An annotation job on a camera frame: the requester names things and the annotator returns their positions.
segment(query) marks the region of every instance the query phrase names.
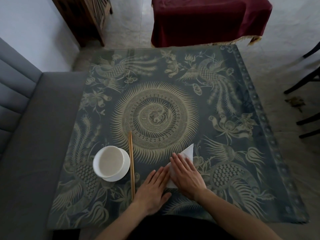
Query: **black chair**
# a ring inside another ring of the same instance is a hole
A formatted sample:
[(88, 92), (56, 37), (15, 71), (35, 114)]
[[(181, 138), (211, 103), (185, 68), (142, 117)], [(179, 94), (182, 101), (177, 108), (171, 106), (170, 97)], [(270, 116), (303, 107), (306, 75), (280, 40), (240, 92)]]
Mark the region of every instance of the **black chair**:
[[(310, 50), (308, 53), (306, 53), (305, 55), (303, 55), (303, 58), (307, 58), (309, 56), (311, 56), (312, 54), (316, 53), (318, 50), (320, 50), (320, 42), (312, 49)], [(291, 88), (287, 89), (286, 91), (284, 91), (284, 94), (289, 94), (295, 90), (297, 90), (298, 88), (302, 87), (303, 85), (307, 84), (308, 82), (319, 82), (320, 81), (320, 67), (318, 67), (316, 70), (314, 70), (313, 72), (311, 72), (310, 74), (306, 75), (304, 78), (302, 78), (297, 84), (295, 84), (294, 86), (292, 86)], [(297, 125), (304, 125), (310, 122), (314, 122), (320, 119), (320, 113), (315, 114), (314, 116), (311, 116), (307, 119), (304, 120), (300, 120), (297, 122)], [(318, 130), (314, 130), (312, 132), (303, 134), (303, 135), (299, 135), (299, 138), (306, 138), (309, 136), (314, 136), (316, 134), (320, 133), (320, 129)]]

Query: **cloth-covered table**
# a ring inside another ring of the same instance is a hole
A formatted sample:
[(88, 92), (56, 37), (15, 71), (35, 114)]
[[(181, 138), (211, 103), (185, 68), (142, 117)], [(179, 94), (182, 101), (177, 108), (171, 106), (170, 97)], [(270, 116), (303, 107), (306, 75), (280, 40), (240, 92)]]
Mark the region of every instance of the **cloth-covered table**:
[(152, 0), (155, 47), (260, 40), (271, 14), (268, 0)]
[[(307, 222), (236, 45), (99, 51), (74, 124), (48, 228), (106, 226), (130, 204), (130, 172), (98, 178), (94, 155), (128, 151), (135, 182), (194, 143), (193, 162), (219, 197), (265, 222)], [(159, 214), (212, 220), (176, 189)]]

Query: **folded napkin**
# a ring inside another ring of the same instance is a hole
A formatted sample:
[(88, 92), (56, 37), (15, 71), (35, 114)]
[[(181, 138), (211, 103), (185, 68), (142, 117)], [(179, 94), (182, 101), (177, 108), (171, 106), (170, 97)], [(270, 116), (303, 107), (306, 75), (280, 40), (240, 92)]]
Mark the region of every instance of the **folded napkin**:
[[(193, 144), (190, 145), (188, 148), (184, 149), (181, 153), (183, 158), (189, 158), (190, 161), (193, 163)], [(171, 163), (169, 162), (168, 165), (170, 165), (170, 175), (171, 176), (174, 176), (176, 175), (175, 172), (174, 172), (174, 169), (172, 168), (171, 166)], [(174, 184), (174, 182), (170, 179), (168, 181), (168, 184), (167, 184), (167, 188), (177, 188), (177, 186)]]

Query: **gray cushioned backrest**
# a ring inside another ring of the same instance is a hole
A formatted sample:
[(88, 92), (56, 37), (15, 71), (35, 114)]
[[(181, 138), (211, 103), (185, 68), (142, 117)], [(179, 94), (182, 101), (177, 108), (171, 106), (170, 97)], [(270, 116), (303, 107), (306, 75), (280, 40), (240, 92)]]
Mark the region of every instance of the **gray cushioned backrest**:
[(42, 72), (0, 38), (0, 156)]

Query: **person's left hand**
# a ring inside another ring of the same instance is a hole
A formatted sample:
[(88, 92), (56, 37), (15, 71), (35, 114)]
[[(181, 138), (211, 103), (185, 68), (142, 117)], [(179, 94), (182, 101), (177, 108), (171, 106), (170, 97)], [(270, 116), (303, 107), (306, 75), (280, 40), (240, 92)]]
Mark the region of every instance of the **person's left hand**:
[(146, 216), (156, 213), (171, 196), (171, 193), (162, 196), (169, 179), (168, 165), (159, 168), (157, 172), (153, 170), (138, 189), (132, 204), (141, 208)]

